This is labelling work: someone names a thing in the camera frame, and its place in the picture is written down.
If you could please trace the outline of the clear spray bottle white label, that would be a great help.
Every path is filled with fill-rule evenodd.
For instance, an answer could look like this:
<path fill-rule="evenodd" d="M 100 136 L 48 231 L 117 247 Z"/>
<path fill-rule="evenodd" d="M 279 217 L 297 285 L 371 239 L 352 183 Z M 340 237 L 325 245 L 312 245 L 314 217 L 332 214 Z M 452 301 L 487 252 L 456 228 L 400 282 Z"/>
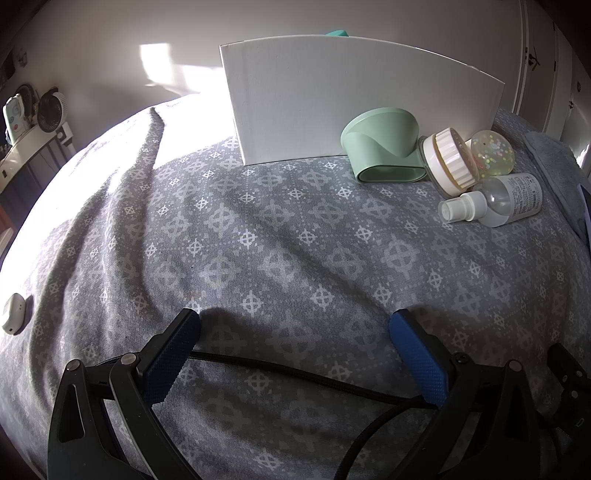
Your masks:
<path fill-rule="evenodd" d="M 518 173 L 485 178 L 459 197 L 442 201 L 438 213 L 448 224 L 477 221 L 496 228 L 537 215 L 542 203 L 538 179 Z"/>

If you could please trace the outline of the green plastic cup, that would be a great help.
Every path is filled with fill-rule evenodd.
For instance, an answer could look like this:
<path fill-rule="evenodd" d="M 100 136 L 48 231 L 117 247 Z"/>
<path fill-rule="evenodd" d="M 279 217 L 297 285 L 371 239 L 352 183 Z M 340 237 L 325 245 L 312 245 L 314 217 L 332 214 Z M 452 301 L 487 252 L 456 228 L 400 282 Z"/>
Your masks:
<path fill-rule="evenodd" d="M 419 139 L 412 113 L 383 107 L 349 121 L 341 145 L 359 182 L 412 183 L 427 176 Z"/>

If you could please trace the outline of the small white earbud case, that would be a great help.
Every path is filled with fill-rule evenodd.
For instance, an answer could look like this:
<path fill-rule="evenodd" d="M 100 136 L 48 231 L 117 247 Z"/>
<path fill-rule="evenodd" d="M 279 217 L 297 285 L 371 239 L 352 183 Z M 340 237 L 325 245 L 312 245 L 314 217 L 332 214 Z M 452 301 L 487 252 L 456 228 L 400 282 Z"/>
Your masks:
<path fill-rule="evenodd" d="M 7 300 L 1 315 L 2 329 L 9 335 L 16 335 L 25 323 L 26 301 L 18 293 Z"/>

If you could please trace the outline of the grey patterned bedspread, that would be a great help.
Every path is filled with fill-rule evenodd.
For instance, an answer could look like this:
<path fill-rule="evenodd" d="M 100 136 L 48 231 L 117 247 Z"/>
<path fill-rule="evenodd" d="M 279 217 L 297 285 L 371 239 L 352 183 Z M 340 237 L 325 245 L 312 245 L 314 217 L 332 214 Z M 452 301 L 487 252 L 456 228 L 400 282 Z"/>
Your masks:
<path fill-rule="evenodd" d="M 44 472 L 66 363 L 137 351 L 186 307 L 205 351 L 412 397 L 387 332 L 406 308 L 451 351 L 520 360 L 551 404 L 547 348 L 590 363 L 588 247 L 551 196 L 498 228 L 446 224 L 440 200 L 360 183 L 344 157 L 247 167 L 219 102 L 138 112 L 60 169 L 3 262 L 2 298 L 30 306 L 1 338 L 4 431 Z"/>

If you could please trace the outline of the white ribbed round jar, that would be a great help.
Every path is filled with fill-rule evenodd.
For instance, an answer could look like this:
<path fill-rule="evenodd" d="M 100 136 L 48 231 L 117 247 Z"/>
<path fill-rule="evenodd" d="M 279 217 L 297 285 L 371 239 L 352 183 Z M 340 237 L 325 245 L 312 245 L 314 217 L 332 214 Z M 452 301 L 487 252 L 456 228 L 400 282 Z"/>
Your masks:
<path fill-rule="evenodd" d="M 471 151 L 454 128 L 425 137 L 420 147 L 428 174 L 444 197 L 458 197 L 478 182 Z"/>

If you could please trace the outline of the grey fleece cloth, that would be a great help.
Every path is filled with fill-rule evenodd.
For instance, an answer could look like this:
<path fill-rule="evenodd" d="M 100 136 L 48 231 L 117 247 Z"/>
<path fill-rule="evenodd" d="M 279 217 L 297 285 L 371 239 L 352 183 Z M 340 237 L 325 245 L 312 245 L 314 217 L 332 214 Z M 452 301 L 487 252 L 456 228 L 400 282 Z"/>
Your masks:
<path fill-rule="evenodd" d="M 575 234 L 590 246 L 590 180 L 568 146 L 540 132 L 524 143 Z"/>

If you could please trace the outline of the clear confetti squishy ball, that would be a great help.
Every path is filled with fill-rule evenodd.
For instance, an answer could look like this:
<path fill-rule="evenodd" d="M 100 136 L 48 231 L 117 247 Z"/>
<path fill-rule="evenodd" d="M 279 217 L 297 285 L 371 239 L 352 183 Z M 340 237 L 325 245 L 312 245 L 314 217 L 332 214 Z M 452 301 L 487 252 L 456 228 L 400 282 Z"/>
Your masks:
<path fill-rule="evenodd" d="M 495 131 L 477 132 L 470 140 L 470 150 L 481 179 L 509 175 L 514 170 L 513 147 L 504 136 Z"/>

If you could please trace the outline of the white remote device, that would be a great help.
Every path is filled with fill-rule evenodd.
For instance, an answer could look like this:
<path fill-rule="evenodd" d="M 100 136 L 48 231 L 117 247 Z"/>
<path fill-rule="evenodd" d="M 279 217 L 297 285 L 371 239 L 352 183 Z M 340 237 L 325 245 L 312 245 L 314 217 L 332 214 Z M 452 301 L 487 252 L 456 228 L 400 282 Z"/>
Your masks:
<path fill-rule="evenodd" d="M 8 99 L 3 107 L 3 115 L 10 143 L 14 145 L 30 129 L 20 94 L 15 94 Z"/>

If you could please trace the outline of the small round black fan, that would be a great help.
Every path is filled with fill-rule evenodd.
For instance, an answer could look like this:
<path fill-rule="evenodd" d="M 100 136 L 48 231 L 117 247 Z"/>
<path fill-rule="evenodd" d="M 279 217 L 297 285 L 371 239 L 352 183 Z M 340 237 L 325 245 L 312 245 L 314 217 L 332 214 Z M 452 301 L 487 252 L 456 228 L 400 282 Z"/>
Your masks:
<path fill-rule="evenodd" d="M 58 130 L 67 119 L 65 96 L 57 89 L 48 90 L 37 104 L 37 124 L 39 128 L 52 133 Z"/>

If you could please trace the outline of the white wardrobe doors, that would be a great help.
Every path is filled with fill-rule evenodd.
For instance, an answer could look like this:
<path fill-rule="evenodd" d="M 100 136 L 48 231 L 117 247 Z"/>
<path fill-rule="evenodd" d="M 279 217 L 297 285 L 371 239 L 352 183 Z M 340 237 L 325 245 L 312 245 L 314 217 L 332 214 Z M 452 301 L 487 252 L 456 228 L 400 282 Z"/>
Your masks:
<path fill-rule="evenodd" d="M 565 35 L 533 1 L 521 1 L 521 65 L 513 112 L 570 147 L 590 153 L 590 76 Z"/>

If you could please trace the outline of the white cardboard box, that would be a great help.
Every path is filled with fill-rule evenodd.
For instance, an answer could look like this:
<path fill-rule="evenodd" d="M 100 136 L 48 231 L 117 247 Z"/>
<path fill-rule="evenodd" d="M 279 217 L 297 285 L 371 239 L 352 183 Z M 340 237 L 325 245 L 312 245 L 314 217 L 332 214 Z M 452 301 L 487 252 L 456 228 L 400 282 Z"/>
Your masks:
<path fill-rule="evenodd" d="M 422 136 L 470 137 L 491 127 L 504 91 L 473 66 L 385 40 L 287 35 L 219 52 L 247 165 L 342 154 L 349 121 L 381 107 L 409 111 Z"/>

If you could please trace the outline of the teal lid in box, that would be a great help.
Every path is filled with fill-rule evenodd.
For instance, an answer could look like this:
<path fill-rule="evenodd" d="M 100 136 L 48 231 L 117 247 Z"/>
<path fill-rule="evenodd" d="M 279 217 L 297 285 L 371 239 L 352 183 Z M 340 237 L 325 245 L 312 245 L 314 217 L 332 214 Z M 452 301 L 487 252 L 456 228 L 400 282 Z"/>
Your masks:
<path fill-rule="evenodd" d="M 331 36 L 331 37 L 349 37 L 349 34 L 348 34 L 348 32 L 346 32 L 346 30 L 335 30 L 335 31 L 329 32 L 325 35 Z"/>

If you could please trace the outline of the white wall shelf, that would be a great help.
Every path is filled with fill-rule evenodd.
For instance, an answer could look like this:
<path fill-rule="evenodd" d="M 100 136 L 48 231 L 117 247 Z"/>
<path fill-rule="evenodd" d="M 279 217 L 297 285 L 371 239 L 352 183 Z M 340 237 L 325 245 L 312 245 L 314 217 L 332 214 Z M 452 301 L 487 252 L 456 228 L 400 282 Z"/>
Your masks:
<path fill-rule="evenodd" d="M 16 174 L 50 141 L 56 140 L 55 132 L 47 133 L 38 126 L 25 132 L 11 147 L 0 164 L 0 192 L 3 192 Z"/>

